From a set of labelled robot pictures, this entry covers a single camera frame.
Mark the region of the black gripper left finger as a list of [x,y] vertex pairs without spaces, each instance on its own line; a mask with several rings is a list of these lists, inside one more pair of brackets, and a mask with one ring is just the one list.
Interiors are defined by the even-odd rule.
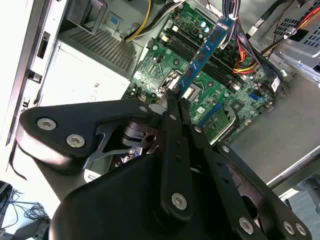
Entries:
[[141,147],[140,156],[159,154],[164,132],[183,126],[172,91],[167,91],[166,102],[161,114],[138,99],[35,107],[20,117],[18,145],[32,158],[69,175],[130,147]]

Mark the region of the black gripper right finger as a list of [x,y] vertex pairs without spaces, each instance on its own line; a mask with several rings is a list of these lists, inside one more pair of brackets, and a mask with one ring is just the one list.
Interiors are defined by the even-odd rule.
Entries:
[[213,184],[224,220],[222,240],[310,240],[307,226],[228,146],[209,145],[204,131],[191,123],[189,102],[179,101],[179,112],[196,159]]

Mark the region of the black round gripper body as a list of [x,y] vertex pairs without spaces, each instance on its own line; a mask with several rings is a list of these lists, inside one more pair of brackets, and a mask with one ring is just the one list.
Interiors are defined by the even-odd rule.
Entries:
[[164,132],[162,151],[139,156],[70,193],[52,240],[219,240],[225,219],[214,185],[184,126]]

